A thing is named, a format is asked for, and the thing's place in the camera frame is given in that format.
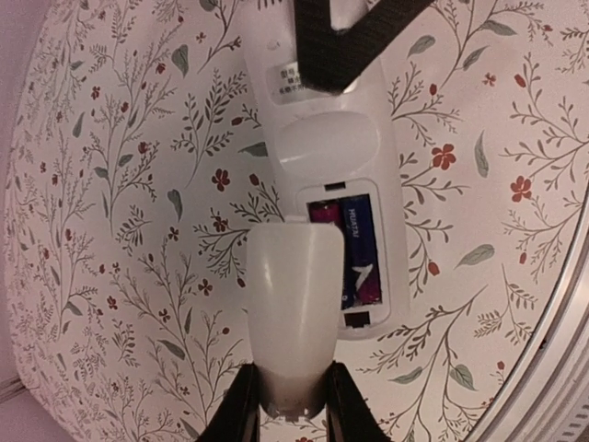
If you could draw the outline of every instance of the green leaf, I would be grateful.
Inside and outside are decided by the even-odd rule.
[[[84,64],[84,62],[82,62],[81,60],[78,60],[77,62],[73,62],[70,64],[70,69],[72,69],[74,71],[78,67],[80,67],[82,64]]]
[[[403,442],[415,442],[415,429],[411,428],[411,431],[407,434],[407,437],[403,439]]]
[[[253,157],[267,157],[268,156],[268,148],[266,147],[266,143],[260,141],[255,145],[249,145],[248,147],[244,147],[239,151],[240,154],[242,153],[250,154]]]
[[[59,280],[59,274],[57,274],[57,271],[53,268],[53,266],[52,266],[52,275],[53,275],[53,279],[55,280],[55,283],[57,285],[61,285],[62,282]]]
[[[99,178],[104,178],[105,180],[109,178],[109,172],[104,168],[94,168],[94,172]]]
[[[109,205],[107,204],[107,197],[102,193],[102,207],[104,208],[104,215],[109,217]]]
[[[169,350],[169,352],[172,353],[175,357],[177,357],[181,360],[184,360],[186,358],[186,354],[184,353],[184,350],[182,350],[180,347],[178,347],[174,343],[171,343],[170,341],[167,341],[165,339],[160,339],[159,342],[162,343],[163,345],[165,345],[166,348]]]
[[[182,218],[183,206],[182,206],[182,196],[180,192],[176,189],[172,189],[167,193],[167,198],[174,204],[174,209],[176,210],[176,215],[178,216],[178,221]]]
[[[192,307],[188,310],[188,315],[186,315],[186,321],[184,322],[184,331],[186,334],[191,334],[191,323],[192,323]]]
[[[472,373],[467,366],[459,365],[452,368],[450,371],[450,378],[455,380],[459,385],[465,389],[476,391],[475,385],[472,379]]]
[[[217,0],[201,0],[201,7],[206,12],[211,12],[214,9]]]
[[[82,123],[84,122],[84,112],[80,113],[80,116],[77,118],[77,122],[75,123],[74,130],[72,131],[72,135],[76,138],[79,138],[82,134]]]
[[[66,370],[67,367],[65,366],[64,357],[62,356],[62,354],[58,353],[56,356],[57,356],[57,360],[59,360],[59,362],[62,364],[62,366],[64,366],[64,370]]]
[[[186,76],[189,70],[188,63],[188,46],[181,45],[172,53],[172,63],[180,70],[182,76]]]
[[[72,304],[71,302],[68,302],[67,304],[65,304],[65,308],[71,310],[72,313],[74,313],[76,316],[82,316],[82,312],[80,311],[80,309],[78,307],[76,307],[74,304]]]
[[[131,127],[135,124],[135,121],[137,120],[137,109],[135,109],[135,112],[133,112],[133,115],[131,116],[131,118],[129,119],[129,122],[127,122],[127,126]]]
[[[485,151],[483,148],[483,135],[485,133],[481,133],[477,144],[475,145],[475,160],[477,161],[477,170],[479,171],[479,175],[482,178],[487,178],[489,176],[489,161],[487,161],[487,157],[485,156]]]
[[[121,159],[119,159],[119,167],[122,168],[125,164],[133,159],[133,154],[123,155]]]
[[[186,433],[188,433],[188,436],[192,440],[196,440],[199,438],[199,436],[200,436],[199,432],[196,431],[194,428],[192,428],[192,425],[190,425],[188,422],[186,422],[181,417],[180,417],[180,421],[182,421],[182,424],[184,425],[184,428],[186,429]]]
[[[467,253],[458,263],[456,268],[461,265],[477,265],[481,262],[487,261],[495,254],[495,248],[491,244],[483,244],[478,246],[472,252]]]
[[[423,368],[418,366],[413,371],[411,371],[408,375],[399,376],[398,378],[391,379],[393,382],[397,382],[398,384],[407,385],[416,380],[419,376],[423,373]]]
[[[418,53],[424,53],[425,51],[427,51],[428,49],[430,49],[434,45],[435,45],[435,37],[433,37],[431,35],[424,35],[423,37],[421,37],[420,39],[415,41],[413,46],[411,46],[411,49],[409,49],[409,54],[407,56],[411,57],[412,55],[415,55]]]
[[[464,64],[462,64],[462,68],[467,71],[470,66],[472,66],[474,63],[476,63],[480,56],[482,55],[483,52],[485,52],[485,49],[487,49],[488,46],[483,46],[482,48],[478,48],[476,51],[472,52],[467,59],[464,61]]]
[[[515,32],[509,26],[503,25],[503,23],[499,23],[498,21],[495,21],[495,20],[487,20],[487,21],[485,21],[480,26],[480,28],[481,29],[492,30],[497,35],[504,35],[504,36],[517,35],[517,32]]]

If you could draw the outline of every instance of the white plastic device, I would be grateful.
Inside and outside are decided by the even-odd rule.
[[[269,416],[294,421],[323,409],[342,272],[343,235],[334,226],[264,224],[249,232],[249,341]]]
[[[374,338],[399,326],[410,310],[398,153],[381,63],[374,61],[341,95],[302,87],[293,1],[259,3],[244,5],[242,35],[282,209],[308,220],[311,203],[369,195],[382,302],[342,310],[339,337]],[[364,0],[332,1],[332,26],[348,28],[366,10]],[[366,313],[368,324],[346,326],[349,315]]]

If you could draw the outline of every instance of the floral wallpaper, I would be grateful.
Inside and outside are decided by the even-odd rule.
[[[239,6],[47,13],[8,164],[6,283],[21,377],[78,441],[194,440],[250,360],[247,234],[284,214]],[[587,23],[587,0],[437,0],[382,57],[411,315],[337,358],[394,441],[464,440],[549,301],[589,174]],[[322,416],[262,427],[327,437]]]

